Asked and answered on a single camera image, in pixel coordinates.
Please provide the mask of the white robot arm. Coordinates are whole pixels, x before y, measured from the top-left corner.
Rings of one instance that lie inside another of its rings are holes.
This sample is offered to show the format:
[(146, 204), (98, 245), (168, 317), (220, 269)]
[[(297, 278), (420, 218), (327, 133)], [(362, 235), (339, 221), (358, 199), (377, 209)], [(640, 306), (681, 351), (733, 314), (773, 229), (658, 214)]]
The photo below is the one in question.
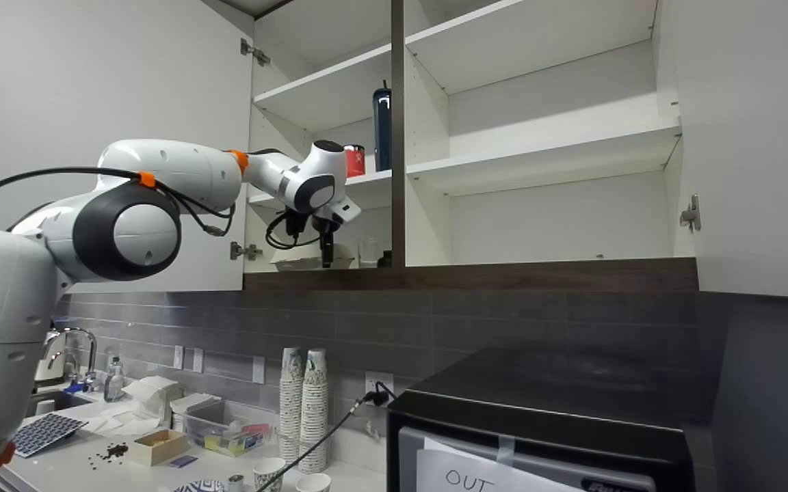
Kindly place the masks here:
[(97, 187), (53, 199), (0, 229), (0, 467), (15, 456), (53, 311), (67, 286), (168, 271), (198, 221), (224, 235), (245, 187), (324, 225), (350, 221), (345, 147), (317, 140), (280, 151), (220, 151), (179, 140), (117, 140), (87, 170)]

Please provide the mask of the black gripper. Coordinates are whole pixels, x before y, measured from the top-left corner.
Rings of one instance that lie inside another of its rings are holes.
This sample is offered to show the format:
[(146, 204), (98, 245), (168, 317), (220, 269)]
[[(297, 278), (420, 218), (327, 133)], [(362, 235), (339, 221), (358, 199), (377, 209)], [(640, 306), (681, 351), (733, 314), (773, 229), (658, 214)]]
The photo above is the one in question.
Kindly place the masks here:
[(331, 269), (334, 256), (338, 256), (334, 235), (342, 226), (342, 221), (339, 218), (330, 218), (330, 215), (314, 215), (313, 226), (314, 226), (317, 243), (321, 243), (321, 266)]

